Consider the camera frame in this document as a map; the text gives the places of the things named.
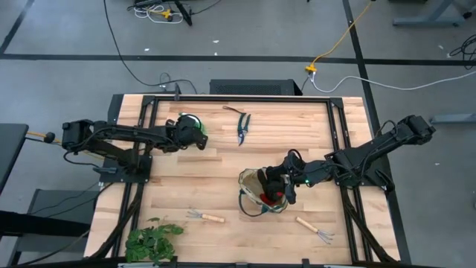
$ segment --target floor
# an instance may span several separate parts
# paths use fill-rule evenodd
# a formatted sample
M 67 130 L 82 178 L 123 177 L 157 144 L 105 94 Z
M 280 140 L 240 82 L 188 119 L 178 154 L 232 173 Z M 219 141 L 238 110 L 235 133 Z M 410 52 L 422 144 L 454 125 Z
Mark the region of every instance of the floor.
M 163 71 L 172 79 L 192 80 L 199 93 L 208 93 L 210 79 L 290 78 L 300 85 L 306 78 L 307 58 L 330 49 L 347 28 L 342 1 L 223 0 L 194 16 L 191 28 L 185 23 L 158 25 L 136 18 L 126 11 L 131 2 L 107 1 L 121 52 L 133 60 L 129 67 L 148 83 L 157 83 Z M 4 52 L 0 54 L 0 122 L 26 123 L 32 131 L 60 135 L 65 121 L 105 119 L 114 93 L 157 91 L 137 83 L 116 60 L 102 1 L 0 0 L 0 36 L 10 33 L 27 3 L 33 4 L 6 50 L 0 50 Z M 199 10 L 213 1 L 188 3 Z M 350 1 L 354 18 L 366 4 L 367 0 Z M 392 26 L 392 18 L 418 14 L 424 8 L 424 4 L 376 1 L 362 17 L 356 30 L 363 58 L 376 63 L 365 65 L 371 80 L 405 87 L 468 73 L 456 66 L 459 57 L 447 54 L 476 34 L 476 19 L 457 28 Z M 189 61 L 167 55 L 202 57 Z M 322 89 L 333 88 L 347 75 L 361 75 L 351 38 L 330 56 L 327 63 L 317 64 Z M 417 65 L 403 65 L 400 59 Z M 409 114 L 429 119 L 442 113 L 474 112 L 475 82 L 476 77 L 467 77 L 412 92 L 371 89 L 380 122 Z M 181 87 L 192 93 L 187 84 Z M 326 95 L 309 83 L 303 92 Z M 362 83 L 348 80 L 327 95 L 363 97 L 364 90 Z M 472 125 L 439 125 L 430 143 L 389 155 L 413 264 L 472 267 L 476 262 L 476 180 L 471 170 L 475 136 Z M 77 190 L 97 181 L 88 167 L 69 165 L 61 157 L 58 147 L 26 143 L 0 196 L 0 209 L 25 212 L 36 188 Z M 3 252 L 13 244 L 13 239 L 1 240 L 0 265 Z

